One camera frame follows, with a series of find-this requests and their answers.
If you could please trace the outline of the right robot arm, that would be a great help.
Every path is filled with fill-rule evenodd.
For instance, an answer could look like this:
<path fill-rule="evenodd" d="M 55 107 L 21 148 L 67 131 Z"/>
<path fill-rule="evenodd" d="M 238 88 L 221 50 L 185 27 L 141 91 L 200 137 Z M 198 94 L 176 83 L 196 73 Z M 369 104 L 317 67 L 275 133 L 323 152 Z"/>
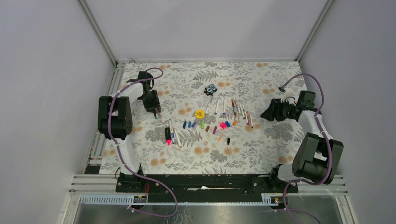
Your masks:
<path fill-rule="evenodd" d="M 268 186 L 274 192 L 280 192 L 287 182 L 297 178 L 311 185 L 330 184 L 334 178 L 344 145 L 326 131 L 322 116 L 314 106 L 315 96 L 314 92 L 300 91 L 294 104 L 287 101 L 289 95 L 273 98 L 260 115 L 267 121 L 295 120 L 305 134 L 293 163 L 272 168 Z"/>

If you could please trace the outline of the purple cap white pen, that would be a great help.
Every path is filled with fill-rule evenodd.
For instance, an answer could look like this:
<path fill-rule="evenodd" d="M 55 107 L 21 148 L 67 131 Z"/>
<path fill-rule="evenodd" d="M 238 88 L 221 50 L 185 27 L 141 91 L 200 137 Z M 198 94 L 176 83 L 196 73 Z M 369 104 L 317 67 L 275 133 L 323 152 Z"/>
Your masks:
<path fill-rule="evenodd" d="M 226 98 L 223 98 L 222 114 L 226 115 Z"/>

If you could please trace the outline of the orange red pen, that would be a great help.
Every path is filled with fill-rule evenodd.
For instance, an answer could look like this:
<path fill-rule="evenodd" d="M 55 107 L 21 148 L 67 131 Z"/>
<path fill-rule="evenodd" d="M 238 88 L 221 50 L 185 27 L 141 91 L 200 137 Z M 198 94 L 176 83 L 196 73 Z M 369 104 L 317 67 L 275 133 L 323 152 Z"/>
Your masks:
<path fill-rule="evenodd" d="M 236 119 L 236 118 L 237 118 L 237 113 L 236 113 L 235 102 L 234 102 L 234 99 L 233 99 L 233 98 L 231 98 L 231 103 L 232 103 L 232 109 L 233 109 L 234 119 Z"/>

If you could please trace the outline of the orange tip white pen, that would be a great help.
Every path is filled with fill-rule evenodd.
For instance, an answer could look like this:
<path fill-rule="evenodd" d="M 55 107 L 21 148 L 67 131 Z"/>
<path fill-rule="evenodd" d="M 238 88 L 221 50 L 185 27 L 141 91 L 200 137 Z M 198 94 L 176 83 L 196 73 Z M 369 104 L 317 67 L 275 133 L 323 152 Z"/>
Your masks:
<path fill-rule="evenodd" d="M 174 129 L 174 133 L 175 133 L 175 136 L 176 136 L 177 144 L 178 144 L 179 148 L 182 148 L 181 140 L 180 140 L 180 137 L 178 135 L 177 129 L 176 128 L 173 128 L 173 129 Z"/>

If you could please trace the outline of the black pink highlighter marker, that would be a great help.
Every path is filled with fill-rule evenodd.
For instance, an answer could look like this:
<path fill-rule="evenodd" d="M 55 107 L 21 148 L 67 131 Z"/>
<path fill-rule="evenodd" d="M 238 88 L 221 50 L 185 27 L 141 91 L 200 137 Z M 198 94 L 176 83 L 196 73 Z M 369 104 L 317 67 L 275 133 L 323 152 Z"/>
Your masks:
<path fill-rule="evenodd" d="M 171 137 L 171 131 L 169 127 L 165 128 L 165 139 L 167 144 L 170 146 L 172 144 L 172 137 Z"/>

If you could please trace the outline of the pink highlighter cap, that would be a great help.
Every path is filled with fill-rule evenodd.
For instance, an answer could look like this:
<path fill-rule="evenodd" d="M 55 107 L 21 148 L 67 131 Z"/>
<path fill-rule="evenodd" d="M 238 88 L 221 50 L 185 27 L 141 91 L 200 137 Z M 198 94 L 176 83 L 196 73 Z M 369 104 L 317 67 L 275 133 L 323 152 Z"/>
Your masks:
<path fill-rule="evenodd" d="M 221 123 L 220 123 L 220 127 L 223 128 L 223 129 L 225 129 L 225 128 L 227 128 L 227 125 L 226 125 L 224 122 L 221 122 Z"/>

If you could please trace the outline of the white blue tip pen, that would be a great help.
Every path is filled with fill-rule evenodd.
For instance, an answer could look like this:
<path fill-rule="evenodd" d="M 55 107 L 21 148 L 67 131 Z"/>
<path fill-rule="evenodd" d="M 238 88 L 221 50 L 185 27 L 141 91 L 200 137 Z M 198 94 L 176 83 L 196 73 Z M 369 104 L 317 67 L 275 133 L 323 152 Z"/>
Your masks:
<path fill-rule="evenodd" d="M 216 106 L 215 106 L 214 115 L 217 115 L 217 114 L 218 114 L 219 102 L 220 102 L 220 98 L 218 98 L 217 101 L 216 101 Z"/>

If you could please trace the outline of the blue whiteboard marker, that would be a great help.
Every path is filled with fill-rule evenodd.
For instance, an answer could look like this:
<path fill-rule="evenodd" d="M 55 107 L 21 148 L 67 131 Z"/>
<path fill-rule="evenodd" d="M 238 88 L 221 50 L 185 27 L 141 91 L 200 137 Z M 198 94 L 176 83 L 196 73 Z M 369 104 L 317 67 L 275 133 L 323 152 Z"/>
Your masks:
<path fill-rule="evenodd" d="M 172 120 L 171 119 L 169 119 L 169 128 L 170 128 L 170 135 L 171 135 L 172 144 L 175 144 L 175 135 L 174 135 L 174 130 L 173 130 Z"/>

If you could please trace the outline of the orange pen group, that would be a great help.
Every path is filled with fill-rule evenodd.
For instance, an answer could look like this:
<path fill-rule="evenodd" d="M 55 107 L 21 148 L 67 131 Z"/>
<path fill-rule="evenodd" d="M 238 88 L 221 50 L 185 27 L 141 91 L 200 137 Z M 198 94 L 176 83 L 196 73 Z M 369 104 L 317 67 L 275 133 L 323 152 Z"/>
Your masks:
<path fill-rule="evenodd" d="M 248 125 L 251 125 L 251 117 L 249 111 L 247 111 L 247 121 L 248 121 Z"/>

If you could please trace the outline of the brown cap white pen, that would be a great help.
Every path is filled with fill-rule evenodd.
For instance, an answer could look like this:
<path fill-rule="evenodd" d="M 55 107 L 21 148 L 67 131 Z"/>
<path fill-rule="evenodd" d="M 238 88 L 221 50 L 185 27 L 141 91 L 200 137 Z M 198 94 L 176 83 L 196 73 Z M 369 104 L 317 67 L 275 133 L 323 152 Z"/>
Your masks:
<path fill-rule="evenodd" d="M 243 106 L 242 106 L 242 103 L 241 103 L 241 102 L 239 102 L 238 107 L 239 107 L 240 114 L 241 114 L 242 118 L 243 118 L 243 119 L 246 119 L 246 115 L 245 115 L 245 113 L 244 113 Z"/>

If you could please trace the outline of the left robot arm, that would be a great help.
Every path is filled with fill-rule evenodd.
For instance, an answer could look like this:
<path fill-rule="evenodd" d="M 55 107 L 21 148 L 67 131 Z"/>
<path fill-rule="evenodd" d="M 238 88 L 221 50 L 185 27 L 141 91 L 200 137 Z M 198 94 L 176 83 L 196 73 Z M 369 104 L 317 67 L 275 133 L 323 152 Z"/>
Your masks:
<path fill-rule="evenodd" d="M 131 175 L 127 186 L 134 192 L 144 188 L 145 180 L 130 139 L 133 129 L 131 104 L 140 100 L 147 112 L 159 117 L 162 110 L 157 90 L 153 87 L 155 80 L 162 76 L 163 70 L 157 67 L 139 71 L 136 79 L 128 80 L 115 94 L 99 98 L 98 131 L 114 142 L 120 161 L 120 173 Z"/>

